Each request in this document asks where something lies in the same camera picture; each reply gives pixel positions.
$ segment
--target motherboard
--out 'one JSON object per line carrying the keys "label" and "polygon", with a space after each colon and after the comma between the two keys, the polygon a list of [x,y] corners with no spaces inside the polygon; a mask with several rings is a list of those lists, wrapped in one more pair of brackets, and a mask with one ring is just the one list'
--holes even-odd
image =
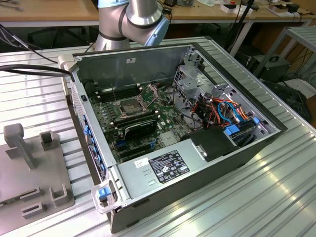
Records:
{"label": "motherboard", "polygon": [[90,98],[118,163],[175,144],[192,132],[171,97],[170,86],[150,83],[97,92]]}

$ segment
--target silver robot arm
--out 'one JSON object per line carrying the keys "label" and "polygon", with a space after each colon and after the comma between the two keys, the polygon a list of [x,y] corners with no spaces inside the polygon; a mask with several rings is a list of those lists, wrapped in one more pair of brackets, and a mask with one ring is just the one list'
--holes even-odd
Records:
{"label": "silver robot arm", "polygon": [[99,0],[98,8],[96,51],[130,48],[129,39],[144,46],[158,45],[168,29],[157,0]]}

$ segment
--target cardboard box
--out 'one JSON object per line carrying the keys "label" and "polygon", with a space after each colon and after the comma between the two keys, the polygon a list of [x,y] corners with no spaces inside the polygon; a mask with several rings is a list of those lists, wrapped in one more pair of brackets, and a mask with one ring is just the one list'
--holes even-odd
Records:
{"label": "cardboard box", "polygon": [[283,6],[283,5],[275,5],[275,6],[268,6],[268,8],[271,10],[271,11],[274,11],[276,13],[283,13],[283,12],[287,12],[287,7],[286,6]]}
{"label": "cardboard box", "polygon": [[221,5],[221,10],[226,12],[226,13],[233,13],[234,10],[236,9],[236,4],[225,4]]}

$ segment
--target warning label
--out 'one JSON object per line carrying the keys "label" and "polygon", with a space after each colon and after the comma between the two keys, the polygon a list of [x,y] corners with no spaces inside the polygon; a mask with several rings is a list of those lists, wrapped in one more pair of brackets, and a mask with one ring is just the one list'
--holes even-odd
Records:
{"label": "warning label", "polygon": [[177,150],[150,159],[149,164],[162,184],[190,171]]}

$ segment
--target aluminum table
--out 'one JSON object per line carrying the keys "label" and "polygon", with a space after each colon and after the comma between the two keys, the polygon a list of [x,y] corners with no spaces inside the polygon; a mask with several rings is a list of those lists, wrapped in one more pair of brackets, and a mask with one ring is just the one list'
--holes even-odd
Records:
{"label": "aluminum table", "polygon": [[[59,213],[4,236],[316,236],[316,130],[270,92],[218,44],[206,38],[164,40],[198,42],[263,103],[288,130],[245,166],[167,206],[115,235],[106,215],[93,205],[93,186],[60,78],[0,72],[0,143],[3,126],[20,122],[25,137],[56,131],[61,139],[76,203]],[[51,59],[84,47],[44,50]],[[0,55],[0,63],[49,65],[29,52]],[[218,83],[220,76],[205,70]]]}
{"label": "aluminum table", "polygon": [[[268,60],[271,58],[272,54],[277,50],[279,45],[283,42],[284,38],[286,36],[290,36],[292,40],[290,43],[286,46],[286,48],[281,53],[282,57],[286,57],[290,49],[293,47],[295,42],[298,42],[305,46],[307,49],[311,50],[312,52],[316,53],[316,27],[310,26],[310,27],[285,27],[281,34],[278,36],[274,44],[271,46],[270,50],[266,54],[266,56],[263,58],[259,66],[254,72],[254,75],[259,75],[262,69],[264,68],[265,64],[268,62]],[[316,61],[313,62],[309,68],[306,69],[306,72],[303,74],[303,77],[305,77],[307,74],[309,74],[314,68],[316,67]]]}

